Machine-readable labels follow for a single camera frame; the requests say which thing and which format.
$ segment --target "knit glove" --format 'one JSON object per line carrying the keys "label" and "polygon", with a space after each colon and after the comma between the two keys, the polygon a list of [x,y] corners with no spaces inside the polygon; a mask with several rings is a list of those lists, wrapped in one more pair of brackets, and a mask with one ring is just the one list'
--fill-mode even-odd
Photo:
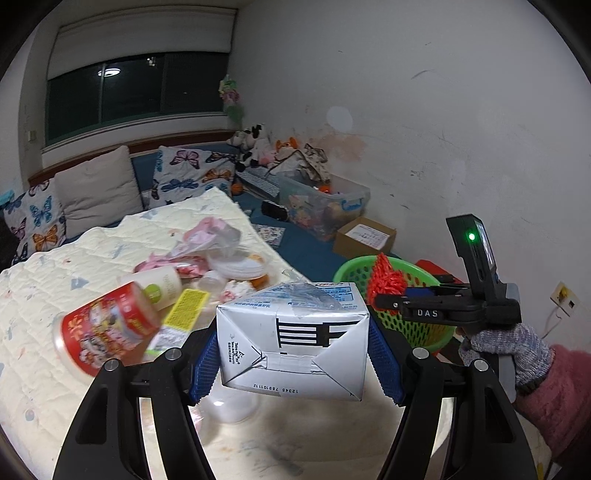
{"label": "knit glove", "polygon": [[530,393],[546,378],[554,351],[538,337],[533,327],[519,323],[511,330],[483,330],[464,338],[459,354],[464,365],[480,358],[480,352],[510,354],[515,360],[515,385]]}

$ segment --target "black device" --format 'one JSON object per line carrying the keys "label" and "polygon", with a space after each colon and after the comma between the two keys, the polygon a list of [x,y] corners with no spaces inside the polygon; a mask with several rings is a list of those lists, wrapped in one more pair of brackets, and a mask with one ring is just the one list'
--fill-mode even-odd
{"label": "black device", "polygon": [[[474,248],[461,244],[461,231],[466,242],[476,240],[473,231],[478,239],[486,238],[472,223],[479,220],[468,217],[463,223],[449,219],[448,225],[458,254],[474,264],[470,284],[417,289],[428,294],[421,297],[383,296],[387,308],[400,309],[405,319],[474,328],[520,320],[519,303],[506,301],[506,288],[499,286],[492,251],[482,241]],[[420,309],[437,315],[426,318],[418,314]],[[411,348],[402,333],[375,322],[370,311],[368,354],[384,393],[406,406],[378,480],[424,479],[444,397],[454,398],[454,415],[442,480],[536,480],[525,434],[493,368],[482,359],[469,367],[441,363],[427,350]],[[140,397],[152,400],[168,480],[215,480],[188,406],[208,395],[219,362],[215,320],[208,329],[193,332],[182,348],[169,349],[154,362],[125,367],[108,360],[72,421],[54,480],[148,480]]]}
{"label": "black device", "polygon": [[[462,327],[467,335],[485,329],[508,329],[521,323],[519,290],[505,284],[496,274],[496,261],[482,220],[474,215],[446,219],[459,257],[464,261],[468,284],[408,288],[404,295],[378,294],[375,306],[393,309],[409,322],[436,323]],[[511,355],[483,353],[498,374],[513,402],[515,364]]]}
{"label": "black device", "polygon": [[261,213],[280,222],[286,222],[289,218],[287,208],[269,200],[263,200],[261,203]]}

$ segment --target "butterfly pillow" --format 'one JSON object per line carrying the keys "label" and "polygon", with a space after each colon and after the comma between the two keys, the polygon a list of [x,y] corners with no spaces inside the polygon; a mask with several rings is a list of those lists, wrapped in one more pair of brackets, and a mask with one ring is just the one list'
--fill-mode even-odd
{"label": "butterfly pillow", "polygon": [[183,147],[160,147],[150,208],[197,197],[213,186],[229,191],[236,156]]}
{"label": "butterfly pillow", "polygon": [[25,261],[35,252],[59,247],[66,239],[66,217],[50,180],[6,204],[4,220],[19,240],[14,264]]}

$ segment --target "keyboard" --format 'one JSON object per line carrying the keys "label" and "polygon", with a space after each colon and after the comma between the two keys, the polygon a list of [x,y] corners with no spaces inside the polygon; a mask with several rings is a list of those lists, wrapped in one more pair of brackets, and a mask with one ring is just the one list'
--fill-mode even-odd
{"label": "keyboard", "polygon": [[236,172],[236,175],[244,183],[256,188],[270,199],[277,200],[279,198],[278,180],[274,175],[269,175],[266,178],[262,178],[257,175],[253,175],[248,170]]}

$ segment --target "green plastic basket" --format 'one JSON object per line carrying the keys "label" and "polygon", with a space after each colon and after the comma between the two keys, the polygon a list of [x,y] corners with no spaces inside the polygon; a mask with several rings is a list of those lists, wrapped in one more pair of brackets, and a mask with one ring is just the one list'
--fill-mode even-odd
{"label": "green plastic basket", "polygon": [[[371,271],[376,256],[357,257],[341,265],[335,273],[334,282],[355,282],[361,295],[365,298]],[[408,281],[408,286],[430,287],[439,282],[428,272],[411,263],[398,258],[388,257],[394,270],[402,270]],[[438,352],[452,339],[455,327],[446,325],[432,325],[430,323],[406,322],[400,314],[393,310],[376,311],[379,319],[386,328],[402,332],[406,340],[414,348],[422,346],[431,353]]]}

